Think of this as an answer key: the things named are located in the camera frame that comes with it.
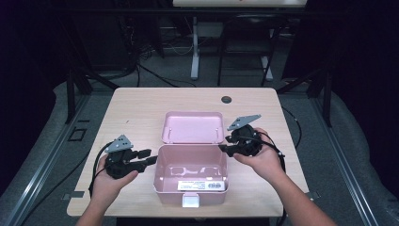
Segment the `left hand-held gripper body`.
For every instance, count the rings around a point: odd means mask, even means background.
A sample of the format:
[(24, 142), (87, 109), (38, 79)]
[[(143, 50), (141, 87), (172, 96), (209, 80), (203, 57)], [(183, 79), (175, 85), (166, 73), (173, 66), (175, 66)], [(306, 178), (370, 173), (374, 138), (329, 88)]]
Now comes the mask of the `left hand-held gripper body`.
[(105, 148), (107, 153), (105, 169), (108, 175), (114, 179), (119, 179), (134, 170), (138, 170), (138, 162), (144, 160), (144, 158), (134, 158), (133, 147), (133, 143), (125, 135), (120, 135)]

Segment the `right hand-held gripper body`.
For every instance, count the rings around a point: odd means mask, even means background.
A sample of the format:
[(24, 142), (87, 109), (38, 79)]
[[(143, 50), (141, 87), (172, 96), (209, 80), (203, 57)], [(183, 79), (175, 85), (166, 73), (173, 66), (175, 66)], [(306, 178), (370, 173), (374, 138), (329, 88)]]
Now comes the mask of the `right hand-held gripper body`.
[(251, 156), (259, 152), (262, 140), (250, 123), (260, 117), (260, 114), (241, 116), (227, 128), (228, 131), (231, 131), (230, 136), (235, 138), (235, 142), (231, 145), (236, 145), (239, 148), (239, 154)]

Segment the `pink plastic storage box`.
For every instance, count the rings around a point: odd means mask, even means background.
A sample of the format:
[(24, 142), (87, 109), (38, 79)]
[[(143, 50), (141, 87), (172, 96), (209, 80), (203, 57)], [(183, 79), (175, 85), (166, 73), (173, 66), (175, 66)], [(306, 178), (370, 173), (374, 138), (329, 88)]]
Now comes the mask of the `pink plastic storage box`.
[[(163, 204), (181, 207), (217, 205), (229, 188), (227, 155), (219, 112), (170, 111), (166, 114), (153, 187)], [(180, 191), (179, 181), (223, 181), (224, 191)]]

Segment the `person's right hand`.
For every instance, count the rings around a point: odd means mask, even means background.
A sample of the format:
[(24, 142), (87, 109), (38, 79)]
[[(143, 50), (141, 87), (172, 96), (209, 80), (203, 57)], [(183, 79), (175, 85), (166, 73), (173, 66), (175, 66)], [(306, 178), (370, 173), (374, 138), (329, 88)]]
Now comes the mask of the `person's right hand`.
[[(262, 141), (270, 143), (271, 138), (264, 129), (256, 128), (255, 131), (261, 136)], [(233, 158), (238, 162), (251, 167), (259, 176), (271, 183), (279, 174), (284, 173), (281, 168), (278, 154), (266, 144), (262, 145), (261, 150), (255, 156), (244, 156), (235, 153)]]

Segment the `person's left hand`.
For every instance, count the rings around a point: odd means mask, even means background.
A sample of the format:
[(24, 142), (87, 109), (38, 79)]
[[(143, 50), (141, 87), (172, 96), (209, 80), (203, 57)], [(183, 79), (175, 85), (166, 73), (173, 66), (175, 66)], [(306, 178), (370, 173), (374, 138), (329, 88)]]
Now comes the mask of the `person's left hand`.
[(101, 157), (95, 174), (92, 195), (89, 202), (90, 205), (94, 205), (95, 207), (108, 208), (118, 197), (120, 191), (133, 182), (138, 175), (138, 172), (134, 170), (120, 179), (114, 179), (106, 172), (104, 166), (106, 158), (107, 155)]

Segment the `black metal stand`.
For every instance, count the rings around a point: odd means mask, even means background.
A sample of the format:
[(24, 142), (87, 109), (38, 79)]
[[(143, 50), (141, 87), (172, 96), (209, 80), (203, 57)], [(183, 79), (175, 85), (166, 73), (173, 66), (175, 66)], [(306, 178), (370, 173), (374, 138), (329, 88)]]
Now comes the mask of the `black metal stand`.
[(88, 82), (89, 78), (100, 82), (112, 90), (116, 90), (119, 87), (88, 68), (79, 67), (70, 70), (66, 80), (68, 105), (68, 115), (65, 121), (66, 124), (70, 123), (76, 114), (75, 88), (78, 88), (83, 95), (90, 95), (93, 91), (93, 87)]
[(309, 98), (317, 98), (323, 93), (322, 118), (328, 127), (331, 127), (330, 109), (332, 96), (332, 74), (329, 69), (317, 69), (305, 76), (295, 79), (293, 82), (285, 85), (277, 90), (278, 94), (283, 94), (291, 89), (296, 88), (305, 81), (310, 80), (311, 83), (306, 91)]

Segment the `white desk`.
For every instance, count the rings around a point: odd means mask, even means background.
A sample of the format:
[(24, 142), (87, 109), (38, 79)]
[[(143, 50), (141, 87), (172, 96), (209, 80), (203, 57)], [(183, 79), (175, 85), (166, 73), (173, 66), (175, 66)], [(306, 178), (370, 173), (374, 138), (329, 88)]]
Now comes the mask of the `white desk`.
[[(304, 8), (308, 0), (173, 0), (178, 8)], [(191, 79), (199, 78), (200, 52), (197, 17), (193, 16)]]

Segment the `black chair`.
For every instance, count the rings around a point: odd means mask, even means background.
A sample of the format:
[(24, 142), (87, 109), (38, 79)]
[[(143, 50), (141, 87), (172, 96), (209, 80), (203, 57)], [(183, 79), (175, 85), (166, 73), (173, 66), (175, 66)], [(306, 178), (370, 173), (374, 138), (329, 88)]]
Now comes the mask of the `black chair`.
[(261, 70), (267, 81), (281, 30), (288, 19), (277, 14), (240, 14), (224, 23), (218, 47), (217, 84), (224, 71)]

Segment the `metal floor rail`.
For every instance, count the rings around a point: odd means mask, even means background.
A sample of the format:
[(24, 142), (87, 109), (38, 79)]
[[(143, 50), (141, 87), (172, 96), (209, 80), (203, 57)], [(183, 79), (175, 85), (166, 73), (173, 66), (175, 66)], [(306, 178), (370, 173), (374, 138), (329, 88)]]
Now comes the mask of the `metal floor rail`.
[(316, 112), (317, 119), (319, 120), (319, 123), (321, 124), (324, 132), (327, 135), (329, 143), (332, 146), (335, 162), (343, 177), (352, 201), (356, 205), (362, 222), (365, 226), (379, 226), (375, 218), (375, 214), (373, 213), (371, 206), (364, 195), (363, 189), (360, 187), (359, 182), (343, 153), (343, 148), (339, 140), (336, 138), (333, 129), (327, 125), (323, 117), (322, 106), (320, 102), (317, 99), (310, 99), (310, 102), (313, 110)]
[(75, 113), (68, 123), (67, 99), (58, 97), (50, 119), (45, 124), (35, 145), (0, 197), (0, 226), (21, 226), (30, 211), (55, 162), (61, 154), (61, 146), (90, 96), (78, 97)]

